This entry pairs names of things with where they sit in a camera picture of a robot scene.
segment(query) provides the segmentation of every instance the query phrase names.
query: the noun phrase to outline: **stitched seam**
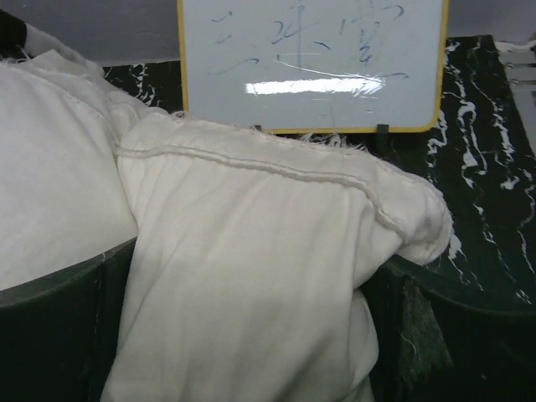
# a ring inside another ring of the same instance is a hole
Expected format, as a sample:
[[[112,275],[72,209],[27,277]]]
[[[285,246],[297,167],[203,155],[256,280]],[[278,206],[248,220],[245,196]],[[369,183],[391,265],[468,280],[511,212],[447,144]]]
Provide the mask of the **stitched seam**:
[[[80,98],[72,95],[71,93],[69,93],[67,90],[65,90],[64,88],[62,88],[61,86],[53,83],[53,82],[50,82],[46,79],[44,79],[43,77],[40,77],[36,74],[33,74],[31,72],[28,72],[28,71],[22,71],[22,70],[19,70],[19,69],[10,69],[11,71],[16,71],[17,74],[20,74],[25,80],[27,79],[27,76],[31,76],[33,77],[34,79],[36,80],[39,80],[41,81],[42,83],[45,83],[46,85],[58,90],[62,96],[68,98],[69,100],[73,101],[74,103],[78,104],[78,105],[82,105],[87,111],[89,111],[90,113],[94,114],[95,116],[98,116],[100,119],[103,120],[103,122],[106,124],[106,126],[108,127],[108,129],[111,131],[111,135],[114,139],[114,142],[116,143],[116,145],[118,145],[118,139],[119,139],[119,135],[115,129],[115,127],[109,122],[109,120],[103,116],[97,109],[95,109],[94,107],[90,106],[89,104],[87,104],[86,102],[84,102],[83,100],[81,100]]]
[[[79,67],[82,67],[82,68],[85,68],[87,69],[86,66],[82,65],[82,64],[78,64],[76,63],[75,61],[71,60],[71,59],[67,59],[66,57],[64,57],[62,54],[60,54],[60,56],[64,59],[66,59],[67,61],[69,61],[70,63],[73,63],[73,64],[76,64],[77,66]],[[41,71],[42,73],[46,73],[46,74],[53,74],[53,75],[61,75],[61,76],[65,76],[65,77],[70,77],[70,78],[85,78],[85,77],[91,77],[92,74],[91,73],[88,73],[88,74],[83,74],[83,75],[74,75],[74,74],[71,74],[71,73],[66,73],[65,71],[60,71],[60,70],[47,70],[47,69],[44,69],[42,67],[39,67],[38,65],[35,65],[35,64],[31,64],[30,65],[30,68],[33,69],[33,70],[37,70],[37,71]],[[95,84],[93,81],[88,81],[92,86],[94,86],[95,88],[97,88],[98,90],[101,90],[102,89],[97,85]]]
[[[183,118],[176,117],[176,116],[173,116],[173,119],[175,121],[177,121],[177,122],[181,122],[181,121],[184,120]],[[197,121],[202,122],[203,124],[208,124],[208,125],[214,126],[216,128],[223,128],[223,129],[228,129],[229,128],[229,126],[226,126],[224,124],[219,124],[219,123],[215,123],[215,122],[211,122],[211,121],[201,121],[201,120],[197,120]],[[323,145],[323,144],[311,144],[311,143],[308,143],[308,142],[298,142],[298,141],[296,141],[294,139],[288,139],[288,138],[272,136],[270,134],[266,134],[266,133],[261,132],[261,131],[253,131],[253,130],[251,130],[249,128],[243,128],[243,127],[239,127],[239,126],[233,126],[233,127],[237,131],[247,133],[247,134],[249,134],[251,136],[258,136],[259,138],[262,138],[262,140],[264,142],[274,141],[274,139],[275,139],[276,142],[280,143],[281,145],[288,146],[288,147],[301,147],[301,148],[305,148],[305,149],[312,150],[312,151],[315,151],[315,152],[323,152],[323,153],[333,154],[333,148],[328,147],[328,146]],[[357,149],[351,149],[351,148],[349,148],[349,149],[339,148],[339,149],[342,149],[341,153],[344,156],[357,156],[357,155],[359,155],[361,157],[365,157],[368,161],[373,162],[380,169],[382,169],[382,171],[384,173],[388,173],[390,175],[394,174],[398,178],[403,180],[405,183],[408,183],[408,184],[410,184],[412,186],[415,185],[414,180],[406,177],[404,174],[401,174],[396,169],[393,169],[393,168],[387,166],[383,161],[381,161],[380,159],[378,159],[376,157],[373,157],[369,153],[359,151]],[[439,196],[436,193],[437,190],[435,188],[432,188],[430,183],[425,181],[423,178],[418,177],[418,179],[419,179],[419,182],[421,182],[423,185],[425,185],[432,192],[431,196],[434,198],[434,200],[436,202],[438,202],[439,204],[442,204],[442,200],[439,198]]]
[[[403,225],[396,219],[386,214],[381,207],[378,198],[370,190],[369,186],[359,178],[341,173],[311,173],[295,169],[293,167],[282,166],[274,163],[256,161],[252,159],[239,159],[228,157],[217,152],[209,152],[191,147],[182,147],[167,145],[164,147],[156,147],[149,150],[138,151],[118,147],[116,149],[118,156],[130,158],[150,158],[158,157],[165,154],[175,154],[186,157],[197,157],[210,162],[218,162],[232,168],[245,168],[249,170],[257,170],[261,172],[275,173],[286,178],[293,178],[302,182],[317,182],[317,183],[337,183],[345,187],[357,188],[363,191],[377,211],[378,221],[385,227],[393,230],[403,240],[404,244],[408,244],[405,232],[400,228]]]
[[[107,83],[112,85],[116,90],[111,90],[109,92],[106,92],[104,89],[102,89],[100,86],[98,86],[97,84],[95,84],[90,78],[91,78],[91,74],[84,74],[84,75],[73,75],[73,74],[70,74],[70,73],[65,73],[64,71],[54,71],[54,70],[46,70],[46,69],[42,69],[41,67],[38,67],[36,65],[32,65],[32,68],[37,70],[37,71],[41,71],[43,73],[46,73],[46,74],[54,74],[54,75],[60,75],[60,76],[65,76],[65,77],[69,77],[69,78],[84,78],[87,77],[88,80],[85,79],[85,82],[87,82],[90,86],[92,86],[94,89],[98,90],[99,93],[101,95],[103,95],[105,98],[106,98],[106,101],[108,103],[111,103],[112,105],[121,105],[121,106],[127,106],[131,111],[133,111],[134,113],[137,113],[136,112],[136,109],[134,109],[130,104],[126,103],[126,102],[113,102],[111,101],[109,98],[108,98],[108,94],[110,94],[111,92],[121,92],[125,95],[129,95],[128,93],[126,93],[124,90],[121,90],[119,88],[117,88],[116,86],[114,86],[113,84],[110,84],[108,81]]]

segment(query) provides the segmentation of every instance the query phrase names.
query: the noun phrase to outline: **cotton sack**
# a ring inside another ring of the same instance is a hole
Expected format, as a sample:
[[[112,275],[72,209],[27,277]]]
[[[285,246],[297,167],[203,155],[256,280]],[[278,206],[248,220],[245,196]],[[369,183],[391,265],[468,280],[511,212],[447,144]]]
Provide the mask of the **cotton sack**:
[[[114,149],[142,104],[102,75],[54,50],[0,63],[0,290],[137,235]]]
[[[446,248],[435,188],[366,152],[158,110],[117,152],[140,232],[103,402],[372,400],[358,288],[395,253]]]

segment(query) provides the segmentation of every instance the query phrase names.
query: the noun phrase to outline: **yellow frame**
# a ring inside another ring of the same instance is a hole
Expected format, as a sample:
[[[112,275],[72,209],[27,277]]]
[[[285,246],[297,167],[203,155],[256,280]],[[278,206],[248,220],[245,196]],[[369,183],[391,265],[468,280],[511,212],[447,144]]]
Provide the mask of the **yellow frame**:
[[[430,123],[421,127],[390,127],[389,132],[424,132],[430,130],[436,125],[439,120],[439,113],[441,108],[441,94],[443,87],[443,71],[445,69],[445,46],[446,46],[446,25],[449,14],[449,1],[443,0],[442,11],[442,23],[441,23],[441,40],[439,43],[439,58],[437,60],[437,82],[435,90],[435,111],[434,116]],[[184,12],[183,12],[183,0],[177,0],[177,12],[178,12],[178,42],[180,51],[180,64],[181,64],[181,84],[183,91],[183,109],[188,112],[188,78],[186,73],[186,44],[184,43]],[[340,134],[359,134],[376,132],[376,127],[369,128],[301,128],[301,129],[275,129],[267,131],[271,134],[308,134],[315,132],[318,134],[327,134],[337,132]]]

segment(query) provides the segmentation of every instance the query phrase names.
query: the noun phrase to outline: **gray wall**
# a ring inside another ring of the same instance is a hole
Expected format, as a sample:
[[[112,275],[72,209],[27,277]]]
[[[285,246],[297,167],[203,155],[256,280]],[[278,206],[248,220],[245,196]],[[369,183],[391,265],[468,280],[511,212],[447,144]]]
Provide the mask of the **gray wall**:
[[[0,0],[0,7],[102,64],[178,58],[176,0]],[[521,42],[534,31],[536,0],[451,0],[450,36]]]

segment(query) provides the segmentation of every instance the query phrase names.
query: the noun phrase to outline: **black and white marble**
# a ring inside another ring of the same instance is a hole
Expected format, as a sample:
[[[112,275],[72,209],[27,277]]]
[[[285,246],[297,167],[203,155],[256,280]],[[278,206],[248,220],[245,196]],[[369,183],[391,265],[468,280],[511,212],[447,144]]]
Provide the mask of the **black and white marble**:
[[[177,61],[106,73],[150,106],[182,108]],[[380,156],[429,179],[454,218],[440,259],[426,267],[400,262],[399,269],[427,291],[469,307],[536,312],[536,158],[491,37],[448,41],[437,126],[390,136]]]

